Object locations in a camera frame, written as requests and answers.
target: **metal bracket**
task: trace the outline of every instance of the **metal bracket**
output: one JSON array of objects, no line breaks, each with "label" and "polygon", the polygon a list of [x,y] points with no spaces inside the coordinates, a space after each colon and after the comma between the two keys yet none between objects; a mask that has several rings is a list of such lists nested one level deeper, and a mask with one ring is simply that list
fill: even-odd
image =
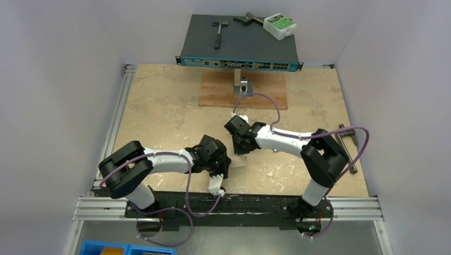
[{"label": "metal bracket", "polygon": [[176,62],[178,65],[182,65],[182,60],[181,60],[180,56],[176,56]]},{"label": "metal bracket", "polygon": [[297,63],[297,69],[296,69],[296,71],[297,71],[297,72],[301,71],[303,66],[304,66],[304,63],[303,63],[303,62]]},{"label": "metal bracket", "polygon": [[241,77],[241,69],[235,69],[235,78],[233,86],[233,95],[236,97],[243,97],[254,92],[254,82]]}]

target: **tool handle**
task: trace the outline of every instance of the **tool handle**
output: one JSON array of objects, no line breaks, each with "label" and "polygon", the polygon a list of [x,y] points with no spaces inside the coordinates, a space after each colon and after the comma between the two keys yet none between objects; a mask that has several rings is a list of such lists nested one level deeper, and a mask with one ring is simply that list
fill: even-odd
[{"label": "tool handle", "polygon": [[216,38],[214,39],[214,48],[219,49],[219,47],[221,47],[221,34],[220,33],[218,33],[216,35]]}]

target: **white enclosure wall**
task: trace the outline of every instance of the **white enclosure wall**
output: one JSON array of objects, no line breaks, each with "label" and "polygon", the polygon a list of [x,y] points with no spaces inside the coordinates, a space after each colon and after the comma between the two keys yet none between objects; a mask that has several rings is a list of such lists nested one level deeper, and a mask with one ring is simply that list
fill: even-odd
[{"label": "white enclosure wall", "polygon": [[369,1],[96,0],[94,4],[126,63],[175,63],[193,13],[245,15],[250,11],[263,17],[280,12],[292,18],[297,23],[299,61],[312,66],[337,61]]},{"label": "white enclosure wall", "polygon": [[372,0],[337,64],[397,255],[451,251],[451,2]]},{"label": "white enclosure wall", "polygon": [[0,254],[60,255],[123,66],[89,0],[0,6]]}]

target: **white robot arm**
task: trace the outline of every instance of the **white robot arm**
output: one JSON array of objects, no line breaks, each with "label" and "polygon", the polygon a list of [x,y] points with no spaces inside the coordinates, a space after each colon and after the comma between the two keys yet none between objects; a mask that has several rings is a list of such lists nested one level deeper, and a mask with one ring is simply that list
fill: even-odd
[{"label": "white robot arm", "polygon": [[326,133],[318,129],[315,133],[296,133],[272,129],[269,125],[255,122],[252,126],[245,115],[236,115],[224,126],[232,135],[235,154],[250,153],[255,149],[283,151],[303,159],[311,180],[302,194],[302,199],[315,207],[333,187],[344,170],[348,156],[331,136],[318,139],[301,139]]},{"label": "white robot arm", "polygon": [[205,135],[198,145],[178,151],[153,150],[132,141],[105,158],[99,164],[99,170],[111,198],[125,197],[138,208],[147,209],[156,201],[152,189],[142,183],[148,174],[187,174],[190,170],[192,173],[206,170],[210,173],[208,191],[222,197],[224,188],[221,184],[228,177],[230,162],[224,144]]}]

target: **beige tabletop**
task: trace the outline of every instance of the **beige tabletop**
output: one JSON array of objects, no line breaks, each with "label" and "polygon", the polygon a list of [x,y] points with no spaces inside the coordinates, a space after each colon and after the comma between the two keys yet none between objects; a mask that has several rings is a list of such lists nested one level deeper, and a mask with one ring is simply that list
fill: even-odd
[{"label": "beige tabletop", "polygon": [[[221,140],[232,158],[229,178],[223,186],[227,193],[300,195],[310,176],[302,159],[283,152],[255,150],[246,156],[245,167],[233,155],[231,136],[223,127],[231,108],[198,106],[204,67],[140,64],[123,113],[114,150],[132,140],[156,150],[180,150],[198,144],[204,134]],[[288,110],[281,111],[275,127],[296,132],[328,131],[340,123],[349,126],[349,118],[337,73],[333,69],[308,69],[286,72]],[[249,122],[271,123],[275,110],[239,109]],[[354,158],[356,147],[351,138],[345,144]],[[331,196],[367,197],[360,162],[358,173],[346,174],[332,189]],[[190,191],[208,192],[208,172],[193,174]],[[184,191],[187,175],[151,174],[145,183],[154,190]]]}]

